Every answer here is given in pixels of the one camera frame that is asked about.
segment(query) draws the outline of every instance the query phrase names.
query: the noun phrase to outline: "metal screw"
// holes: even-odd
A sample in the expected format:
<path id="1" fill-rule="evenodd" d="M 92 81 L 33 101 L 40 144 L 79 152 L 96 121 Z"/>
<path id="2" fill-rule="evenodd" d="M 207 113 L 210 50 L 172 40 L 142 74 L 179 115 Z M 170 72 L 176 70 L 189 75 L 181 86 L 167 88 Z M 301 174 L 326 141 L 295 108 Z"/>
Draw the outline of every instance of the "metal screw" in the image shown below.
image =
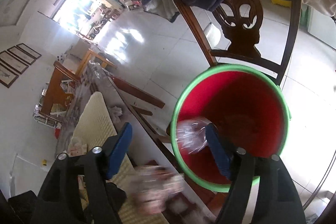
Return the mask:
<path id="1" fill-rule="evenodd" d="M 237 153 L 241 154 L 241 155 L 245 155 L 246 154 L 246 150 L 244 148 L 238 147 L 237 148 Z"/>
<path id="2" fill-rule="evenodd" d="M 275 161 L 278 161 L 278 160 L 280 160 L 280 157 L 278 156 L 278 155 L 272 155 L 272 160 L 275 160 Z"/>
<path id="3" fill-rule="evenodd" d="M 59 159 L 59 160 L 64 160 L 64 159 L 66 159 L 68 157 L 68 155 L 66 154 L 66 153 L 61 153 L 61 154 L 59 154 L 58 156 L 57 156 L 57 158 Z"/>
<path id="4" fill-rule="evenodd" d="M 94 154 L 99 154 L 100 152 L 102 152 L 102 150 L 103 149 L 100 146 L 96 146 L 96 147 L 92 148 L 92 152 Z"/>

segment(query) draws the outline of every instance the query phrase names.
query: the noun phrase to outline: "red object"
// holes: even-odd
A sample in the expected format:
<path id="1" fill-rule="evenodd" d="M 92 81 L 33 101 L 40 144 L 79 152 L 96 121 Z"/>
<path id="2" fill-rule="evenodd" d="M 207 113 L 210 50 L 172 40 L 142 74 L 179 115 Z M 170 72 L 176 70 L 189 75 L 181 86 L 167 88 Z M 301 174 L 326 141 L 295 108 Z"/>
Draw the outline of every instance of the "red object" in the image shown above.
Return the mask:
<path id="1" fill-rule="evenodd" d="M 284 133 L 282 106 L 262 79 L 240 71 L 226 71 L 204 79 L 187 96 L 178 121 L 205 117 L 236 146 L 259 157 L 269 157 L 280 147 Z M 196 154 L 180 149 L 188 167 L 199 177 L 228 184 L 216 166 L 209 147 Z"/>
<path id="2" fill-rule="evenodd" d="M 58 139 L 61 129 L 55 128 L 55 138 Z"/>

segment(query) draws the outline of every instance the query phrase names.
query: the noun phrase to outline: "wooden chair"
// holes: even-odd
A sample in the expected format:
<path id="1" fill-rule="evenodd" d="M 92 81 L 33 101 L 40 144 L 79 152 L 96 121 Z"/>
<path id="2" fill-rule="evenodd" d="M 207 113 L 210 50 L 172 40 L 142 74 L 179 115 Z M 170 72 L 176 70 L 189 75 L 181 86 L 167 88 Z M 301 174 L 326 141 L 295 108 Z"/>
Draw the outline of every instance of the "wooden chair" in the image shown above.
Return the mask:
<path id="1" fill-rule="evenodd" d="M 263 22 L 263 8 L 260 0 L 224 0 L 223 3 L 229 5 L 232 9 L 233 16 L 228 16 L 221 6 L 217 7 L 213 12 L 214 17 L 221 24 L 224 36 L 231 41 L 231 45 L 227 50 L 211 49 L 191 8 L 185 5 L 182 0 L 174 0 L 174 2 L 194 34 L 211 67 L 218 65 L 216 57 L 228 57 L 246 61 L 277 73 L 276 78 L 267 76 L 276 85 L 280 85 L 293 51 L 299 27 L 301 0 L 292 0 L 290 25 L 281 64 L 262 58 L 260 52 L 255 47 L 255 44 L 259 42 L 259 28 Z M 239 12 L 239 8 L 243 4 L 248 4 L 251 7 L 249 17 L 247 18 L 242 17 Z"/>
<path id="2" fill-rule="evenodd" d="M 105 67 L 107 65 L 110 65 L 110 61 L 108 61 L 107 59 L 101 57 L 100 55 L 96 54 L 95 52 L 92 54 L 91 50 L 88 50 L 88 53 L 90 55 L 94 55 L 96 57 L 98 57 L 100 60 L 103 60 L 103 62 L 105 63 Z M 67 68 L 65 68 L 61 63 L 59 63 L 58 61 L 54 62 L 54 72 L 51 76 L 50 79 L 50 83 L 46 92 L 46 95 L 44 97 L 43 100 L 43 104 L 42 104 L 42 108 L 39 111 L 39 113 L 41 115 L 44 115 L 47 118 L 51 118 L 56 120 L 57 122 L 62 122 L 61 119 L 51 116 L 50 112 L 51 109 L 53 107 L 53 104 L 61 104 L 65 109 L 68 108 L 69 104 L 71 103 L 72 99 L 73 99 L 73 94 L 71 93 L 65 93 L 63 91 L 63 89 L 61 88 L 60 84 L 61 81 L 64 80 L 65 77 L 73 80 L 76 83 L 80 82 L 80 75 L 79 72 L 83 71 L 84 68 L 86 67 L 86 64 L 88 62 L 88 60 L 90 60 L 89 57 L 87 57 L 86 59 L 83 59 L 81 62 L 80 67 L 78 67 L 76 74 L 73 74 L 71 71 L 69 71 Z M 136 98 L 139 98 L 145 102 L 148 102 L 154 106 L 157 106 L 159 108 L 163 108 L 165 103 L 163 101 L 161 101 L 160 99 L 152 96 L 151 94 L 142 91 L 141 89 L 137 88 L 136 86 L 131 85 L 130 83 L 126 82 L 125 80 L 122 80 L 119 77 L 116 77 L 114 75 L 110 75 L 110 78 L 112 79 L 112 81 L 115 83 L 115 85 L 117 86 L 118 89 L 131 94 L 133 96 L 135 96 Z M 141 109 L 135 106 L 132 106 L 137 113 L 139 113 L 140 115 L 149 115 L 152 116 L 153 113 L 145 110 L 145 109 Z"/>
<path id="3" fill-rule="evenodd" d="M 50 115 L 53 104 L 61 104 L 64 108 L 67 109 L 73 99 L 73 94 L 65 93 L 63 91 L 60 86 L 61 81 L 64 80 L 65 77 L 67 77 L 74 82 L 79 83 L 80 78 L 79 76 L 73 74 L 71 71 L 67 70 L 67 68 L 65 68 L 58 61 L 54 62 L 54 67 L 55 69 L 52 73 L 50 83 L 48 85 L 48 89 L 46 95 L 44 96 L 43 104 L 39 113 L 46 116 L 47 118 L 62 122 L 62 120 L 60 120 L 59 118 Z"/>
<path id="4" fill-rule="evenodd" d="M 86 68 L 87 63 L 89 62 L 89 60 L 91 60 L 92 57 L 96 57 L 98 59 L 100 59 L 102 61 L 101 67 L 104 69 L 106 68 L 107 65 L 112 66 L 113 68 L 117 68 L 117 66 L 115 64 L 113 64 L 112 62 L 110 62 L 107 58 L 104 58 L 103 56 L 100 56 L 98 53 L 94 52 L 93 50 L 88 50 L 84 56 L 84 58 L 82 59 L 82 61 L 80 62 L 77 70 L 76 70 L 76 75 L 77 76 L 81 76 L 84 72 L 84 69 Z"/>

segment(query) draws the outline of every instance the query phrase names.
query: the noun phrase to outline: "picture frame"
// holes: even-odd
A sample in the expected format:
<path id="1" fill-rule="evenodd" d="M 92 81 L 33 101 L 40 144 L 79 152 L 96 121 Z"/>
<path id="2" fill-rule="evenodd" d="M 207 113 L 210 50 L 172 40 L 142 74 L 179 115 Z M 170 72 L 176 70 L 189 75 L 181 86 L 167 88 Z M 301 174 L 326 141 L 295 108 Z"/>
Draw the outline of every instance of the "picture frame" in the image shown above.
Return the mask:
<path id="1" fill-rule="evenodd" d="M 36 59 L 32 58 L 31 56 L 29 56 L 25 52 L 21 51 L 16 46 L 13 46 L 13 47 L 7 49 L 7 51 L 9 53 L 11 53 L 12 55 L 14 55 L 16 58 L 18 58 L 19 60 L 22 60 L 23 62 L 25 62 L 29 65 L 32 65 L 36 61 Z"/>
<path id="2" fill-rule="evenodd" d="M 39 54 L 37 51 L 33 50 L 31 47 L 28 47 L 24 43 L 17 44 L 16 47 L 34 59 L 39 59 L 42 56 L 42 54 Z"/>
<path id="3" fill-rule="evenodd" d="M 23 74 L 23 72 L 29 67 L 27 64 L 21 62 L 18 58 L 6 51 L 0 52 L 0 61 L 8 68 L 19 74 Z"/>
<path id="4" fill-rule="evenodd" d="M 0 83 L 9 88 L 19 76 L 0 63 Z"/>

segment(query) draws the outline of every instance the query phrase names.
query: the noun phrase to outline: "green bucket rim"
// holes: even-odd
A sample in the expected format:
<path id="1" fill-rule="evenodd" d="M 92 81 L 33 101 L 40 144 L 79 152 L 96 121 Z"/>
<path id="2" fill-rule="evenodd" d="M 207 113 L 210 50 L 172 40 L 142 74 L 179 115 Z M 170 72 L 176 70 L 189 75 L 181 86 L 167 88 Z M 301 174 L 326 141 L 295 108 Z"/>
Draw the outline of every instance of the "green bucket rim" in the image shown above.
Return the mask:
<path id="1" fill-rule="evenodd" d="M 182 107 L 185 99 L 189 95 L 189 93 L 193 90 L 193 88 L 196 87 L 196 85 L 198 85 L 205 78 L 208 78 L 208 77 L 210 77 L 214 74 L 224 72 L 224 71 L 241 71 L 241 72 L 246 72 L 246 73 L 253 74 L 253 75 L 257 76 L 258 78 L 260 78 L 261 80 L 263 80 L 264 82 L 266 82 L 266 84 L 268 84 L 269 87 L 275 92 L 275 94 L 276 94 L 277 98 L 279 99 L 279 102 L 282 106 L 283 121 L 284 121 L 283 138 L 281 140 L 280 147 L 279 147 L 279 150 L 278 150 L 278 155 L 279 156 L 281 155 L 281 153 L 284 149 L 286 140 L 287 140 L 287 134 L 288 134 L 288 130 L 289 130 L 289 120 L 290 120 L 290 112 L 289 112 L 289 109 L 288 109 L 288 106 L 286 104 L 285 98 L 284 98 L 279 86 L 275 85 L 273 83 L 273 81 L 270 78 L 268 78 L 264 73 L 262 73 L 258 70 L 255 70 L 251 67 L 247 67 L 247 66 L 244 66 L 244 65 L 231 65 L 231 64 L 217 65 L 215 67 L 207 69 L 206 71 L 204 71 L 201 74 L 199 74 L 198 76 L 196 76 L 196 78 L 194 80 L 192 80 L 192 82 L 182 92 L 180 98 L 178 99 L 178 101 L 176 103 L 175 109 L 174 109 L 174 113 L 173 113 L 173 117 L 172 117 L 172 121 L 171 121 L 171 129 L 170 129 L 171 144 L 172 144 L 172 148 L 173 148 L 175 158 L 176 158 L 177 162 L 179 163 L 180 167 L 182 168 L 183 172 L 188 177 L 190 177 L 194 182 L 196 182 L 198 185 L 202 186 L 203 188 L 206 188 L 208 190 L 215 191 L 215 192 L 220 192 L 220 193 L 228 193 L 231 184 L 217 184 L 217 183 L 212 183 L 212 182 L 206 181 L 206 180 L 198 177 L 193 171 L 191 171 L 191 169 L 189 169 L 189 167 L 183 161 L 182 156 L 181 156 L 180 151 L 179 151 L 179 148 L 177 146 L 176 125 L 177 125 L 177 119 L 179 117 L 181 107 Z M 256 176 L 256 177 L 253 178 L 252 185 L 257 184 L 258 182 L 259 182 L 259 177 Z"/>

